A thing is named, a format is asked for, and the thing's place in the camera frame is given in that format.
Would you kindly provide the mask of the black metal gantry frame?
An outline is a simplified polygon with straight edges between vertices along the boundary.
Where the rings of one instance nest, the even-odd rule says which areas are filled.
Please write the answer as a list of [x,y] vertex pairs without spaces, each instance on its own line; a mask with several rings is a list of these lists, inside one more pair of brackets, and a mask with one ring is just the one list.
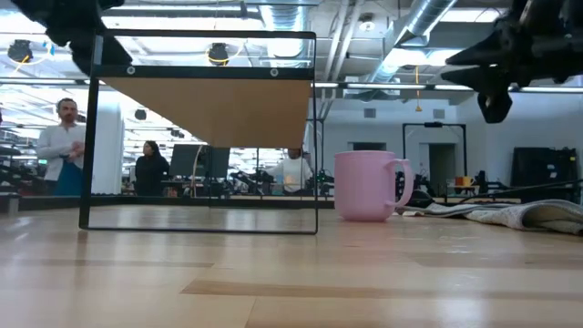
[[468,173],[467,164],[467,127],[466,124],[430,121],[424,123],[403,123],[402,150],[406,159],[411,161],[414,174],[424,175],[429,179],[429,145],[455,144],[455,177],[446,185],[432,188],[435,196],[448,197],[455,191],[453,183],[456,177]]

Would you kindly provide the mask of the black computer monitor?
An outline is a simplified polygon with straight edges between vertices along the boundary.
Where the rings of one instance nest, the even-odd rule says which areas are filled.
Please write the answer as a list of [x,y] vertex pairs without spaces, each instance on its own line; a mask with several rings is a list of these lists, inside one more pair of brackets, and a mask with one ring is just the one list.
[[228,175],[230,163],[230,148],[210,147],[205,155],[205,176],[213,179],[224,179]]
[[176,144],[172,150],[169,175],[190,177],[201,148],[202,146],[197,144]]

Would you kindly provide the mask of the person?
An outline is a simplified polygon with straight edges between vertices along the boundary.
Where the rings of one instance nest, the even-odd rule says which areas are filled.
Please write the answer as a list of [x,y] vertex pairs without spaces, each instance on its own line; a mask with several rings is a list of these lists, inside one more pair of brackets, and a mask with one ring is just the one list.
[[143,145],[143,155],[136,161],[135,192],[141,197],[161,197],[162,180],[169,173],[169,163],[161,155],[158,144],[147,140]]
[[297,195],[304,191],[306,183],[312,177],[312,169],[303,157],[301,149],[287,149],[288,157],[266,172],[283,182],[285,195]]
[[46,161],[48,195],[78,197],[83,186],[86,127],[77,122],[77,103],[72,98],[60,99],[56,113],[60,123],[41,132],[36,155]]

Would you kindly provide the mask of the ribbed silver ventilation duct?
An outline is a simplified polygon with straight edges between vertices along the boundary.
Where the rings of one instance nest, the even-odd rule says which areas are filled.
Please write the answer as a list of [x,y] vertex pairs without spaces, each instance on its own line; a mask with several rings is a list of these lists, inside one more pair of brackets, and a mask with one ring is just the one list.
[[[303,32],[309,30],[308,10],[296,5],[262,5],[261,16],[269,31]],[[306,43],[301,39],[277,38],[268,43],[270,56],[292,58],[303,56]]]

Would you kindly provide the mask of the grey folded towel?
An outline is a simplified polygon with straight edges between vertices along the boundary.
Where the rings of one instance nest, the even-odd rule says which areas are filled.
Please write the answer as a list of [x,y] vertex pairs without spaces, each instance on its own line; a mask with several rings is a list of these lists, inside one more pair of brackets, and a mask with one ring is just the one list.
[[425,208],[406,206],[396,210],[419,210],[425,216],[458,218],[506,226],[519,231],[553,231],[583,236],[583,206],[566,200],[538,200],[524,204],[475,203],[452,207],[431,203]]

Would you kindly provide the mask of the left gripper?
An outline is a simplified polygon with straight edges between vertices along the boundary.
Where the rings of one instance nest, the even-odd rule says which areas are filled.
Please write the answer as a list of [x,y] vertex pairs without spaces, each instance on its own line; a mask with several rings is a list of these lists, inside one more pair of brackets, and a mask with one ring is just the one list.
[[92,65],[129,66],[133,58],[101,19],[104,10],[124,0],[11,0],[19,11],[39,23],[58,46],[69,46],[79,70],[89,76]]

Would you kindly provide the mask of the black aluminium table frame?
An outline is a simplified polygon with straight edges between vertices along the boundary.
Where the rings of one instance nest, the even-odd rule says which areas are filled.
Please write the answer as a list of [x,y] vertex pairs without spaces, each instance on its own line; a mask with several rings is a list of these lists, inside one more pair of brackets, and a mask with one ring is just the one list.
[[[410,206],[425,207],[427,202],[434,202],[444,206],[457,204],[505,203],[521,204],[516,198],[416,198],[409,201]],[[60,210],[78,208],[81,199],[77,197],[49,197],[49,196],[20,196],[15,193],[0,195],[0,212],[32,211],[32,210]],[[270,209],[333,209],[333,197],[290,197],[290,196],[232,196],[228,199],[218,198],[163,198],[163,197],[136,197],[116,195],[93,195],[90,199],[92,207],[122,206],[122,205],[160,205],[160,206],[201,206],[201,207],[229,207],[229,208],[270,208]]]

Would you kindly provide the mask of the black equipment case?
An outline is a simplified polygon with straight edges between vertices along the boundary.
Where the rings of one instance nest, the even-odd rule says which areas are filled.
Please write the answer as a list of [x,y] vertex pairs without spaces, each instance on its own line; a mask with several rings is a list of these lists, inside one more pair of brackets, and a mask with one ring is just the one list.
[[578,154],[575,149],[514,148],[510,187],[530,187],[530,190],[516,193],[523,202],[550,199],[579,202],[579,185],[568,184],[577,179]]

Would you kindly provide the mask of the large silver ventilation duct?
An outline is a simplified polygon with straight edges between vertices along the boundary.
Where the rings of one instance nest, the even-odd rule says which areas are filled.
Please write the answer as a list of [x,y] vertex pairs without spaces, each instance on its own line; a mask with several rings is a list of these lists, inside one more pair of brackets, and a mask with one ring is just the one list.
[[409,12],[393,21],[384,35],[386,54],[367,78],[368,83],[388,83],[402,64],[391,55],[405,43],[414,40],[416,46],[426,46],[430,33],[458,0],[414,0]]

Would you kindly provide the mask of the pink ceramic mug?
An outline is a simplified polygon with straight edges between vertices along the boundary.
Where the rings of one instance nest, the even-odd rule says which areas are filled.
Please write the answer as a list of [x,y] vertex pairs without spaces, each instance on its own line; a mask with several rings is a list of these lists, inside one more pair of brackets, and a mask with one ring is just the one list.
[[413,190],[410,161],[393,152],[357,150],[334,156],[334,208],[344,220],[385,221],[408,203]]

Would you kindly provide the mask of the wooden shelf black metal frame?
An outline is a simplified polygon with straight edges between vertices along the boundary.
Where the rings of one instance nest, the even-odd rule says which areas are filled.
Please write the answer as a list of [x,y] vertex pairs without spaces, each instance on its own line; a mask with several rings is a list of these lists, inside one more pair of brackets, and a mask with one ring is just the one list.
[[315,68],[136,66],[111,64],[108,41],[121,36],[214,39],[293,39],[313,32],[109,29],[93,35],[87,103],[84,186],[78,226],[92,230],[92,174],[102,84],[157,111],[220,148],[298,148],[305,123],[316,118]]

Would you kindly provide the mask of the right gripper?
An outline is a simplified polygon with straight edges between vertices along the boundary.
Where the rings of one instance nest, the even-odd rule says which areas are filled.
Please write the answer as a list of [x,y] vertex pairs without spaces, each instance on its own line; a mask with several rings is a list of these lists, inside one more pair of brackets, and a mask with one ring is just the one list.
[[501,123],[513,104],[510,84],[518,83],[519,68],[533,61],[531,47],[540,27],[540,21],[529,15],[498,18],[489,37],[445,61],[450,66],[479,67],[447,71],[441,78],[478,92],[478,106],[486,123]]

